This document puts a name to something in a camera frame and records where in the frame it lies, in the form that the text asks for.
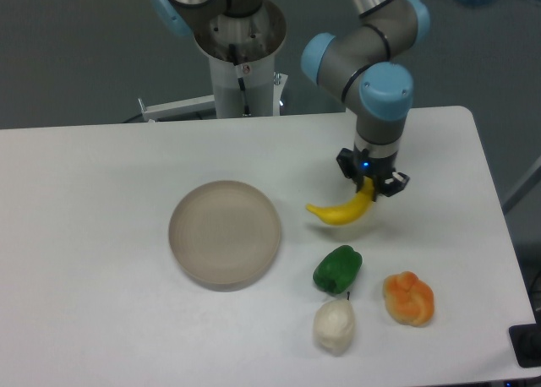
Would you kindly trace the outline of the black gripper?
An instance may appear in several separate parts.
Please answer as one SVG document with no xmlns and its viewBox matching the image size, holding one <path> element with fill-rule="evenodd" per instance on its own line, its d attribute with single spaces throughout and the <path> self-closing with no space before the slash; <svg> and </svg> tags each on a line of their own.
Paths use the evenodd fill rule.
<svg viewBox="0 0 541 387">
<path fill-rule="evenodd" d="M 364 177 L 373 179 L 372 200 L 376 202 L 379 196 L 389 198 L 400 193 L 409 183 L 407 174 L 396 171 L 396 157 L 396 152 L 384 158 L 376 158 L 366 149 L 342 148 L 336 161 L 344 177 L 356 185 L 357 192 L 363 188 Z"/>
</svg>

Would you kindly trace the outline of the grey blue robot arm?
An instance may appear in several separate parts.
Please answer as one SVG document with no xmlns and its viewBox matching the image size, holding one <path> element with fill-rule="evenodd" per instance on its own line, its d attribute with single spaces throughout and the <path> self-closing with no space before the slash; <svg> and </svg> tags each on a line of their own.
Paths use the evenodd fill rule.
<svg viewBox="0 0 541 387">
<path fill-rule="evenodd" d="M 275 56 L 287 34 L 282 11 L 269 0 L 150 0 L 174 35 L 191 35 L 207 56 L 218 117 L 262 117 L 274 109 Z M 395 167 L 413 78 L 393 58 L 429 31 L 420 0 L 353 0 L 360 26 L 338 38 L 313 37 L 301 68 L 307 78 L 356 115 L 351 149 L 337 162 L 358 188 L 393 196 L 408 183 Z"/>
</svg>

